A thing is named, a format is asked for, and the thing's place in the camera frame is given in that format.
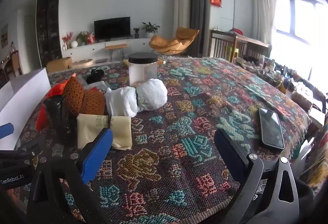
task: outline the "brown perforated object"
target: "brown perforated object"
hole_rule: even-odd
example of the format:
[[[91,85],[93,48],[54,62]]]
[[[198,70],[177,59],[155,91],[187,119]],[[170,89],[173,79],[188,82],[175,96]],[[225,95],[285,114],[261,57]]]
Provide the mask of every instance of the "brown perforated object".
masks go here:
[[[75,77],[71,77],[67,82],[63,95],[67,102],[68,110],[74,116],[78,116],[83,102],[84,89]]]
[[[104,115],[105,97],[100,91],[86,90],[84,92],[81,114]]]

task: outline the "red plastic bag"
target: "red plastic bag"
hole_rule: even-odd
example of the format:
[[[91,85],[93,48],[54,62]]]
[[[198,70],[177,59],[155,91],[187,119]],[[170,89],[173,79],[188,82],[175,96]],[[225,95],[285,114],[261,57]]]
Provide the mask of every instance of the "red plastic bag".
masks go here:
[[[62,95],[63,92],[64,92],[64,88],[65,88],[65,86],[66,86],[66,84],[67,84],[68,81],[69,81],[69,79],[67,79],[67,80],[65,80],[65,81],[63,81],[61,83],[55,84],[49,90],[49,92],[46,94],[45,99],[50,98],[50,97],[52,97],[54,95]],[[46,111],[45,111],[44,106],[42,104],[41,105],[41,108],[40,108],[40,111],[39,111],[38,119],[36,120],[36,124],[35,124],[36,130],[39,132],[43,128],[45,128],[47,121],[48,121],[47,114],[46,114]]]

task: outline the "television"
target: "television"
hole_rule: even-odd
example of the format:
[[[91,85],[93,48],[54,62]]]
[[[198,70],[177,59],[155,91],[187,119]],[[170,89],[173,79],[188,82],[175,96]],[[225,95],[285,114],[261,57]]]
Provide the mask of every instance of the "television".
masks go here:
[[[94,25],[96,40],[131,36],[130,17],[98,20]]]

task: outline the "orange leather chair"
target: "orange leather chair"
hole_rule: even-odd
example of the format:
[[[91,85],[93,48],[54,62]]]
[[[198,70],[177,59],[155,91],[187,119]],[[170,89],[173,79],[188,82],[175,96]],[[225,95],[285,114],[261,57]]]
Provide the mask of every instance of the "orange leather chair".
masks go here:
[[[175,38],[166,40],[159,35],[154,35],[149,42],[149,46],[162,54],[175,55],[183,52],[195,40],[199,30],[178,27]]]

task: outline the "wooden crib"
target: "wooden crib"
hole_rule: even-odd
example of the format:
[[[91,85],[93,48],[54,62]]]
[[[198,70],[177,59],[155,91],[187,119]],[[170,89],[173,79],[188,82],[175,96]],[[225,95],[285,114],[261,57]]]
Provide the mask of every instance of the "wooden crib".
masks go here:
[[[260,55],[269,57],[271,52],[271,46],[259,40],[228,32],[211,30],[210,57],[224,58],[232,62],[232,59],[237,56],[232,55],[232,53],[235,53],[235,49],[238,49],[238,57],[248,56],[259,58]]]

